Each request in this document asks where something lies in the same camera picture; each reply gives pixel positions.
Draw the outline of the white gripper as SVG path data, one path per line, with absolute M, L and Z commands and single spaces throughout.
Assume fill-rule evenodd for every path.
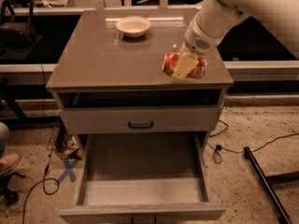
M 191 54 L 206 55 L 213 51 L 222 39 L 221 25 L 196 14 L 186 29 L 184 42 L 179 49 L 182 55 L 179 56 L 172 77 L 185 78 L 198 64 L 198 59 Z

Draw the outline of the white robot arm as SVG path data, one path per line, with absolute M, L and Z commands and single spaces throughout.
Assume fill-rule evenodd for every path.
M 292 55 L 299 56 L 299 0 L 205 0 L 174 56 L 172 77 L 202 77 L 206 55 L 248 17 L 259 21 Z

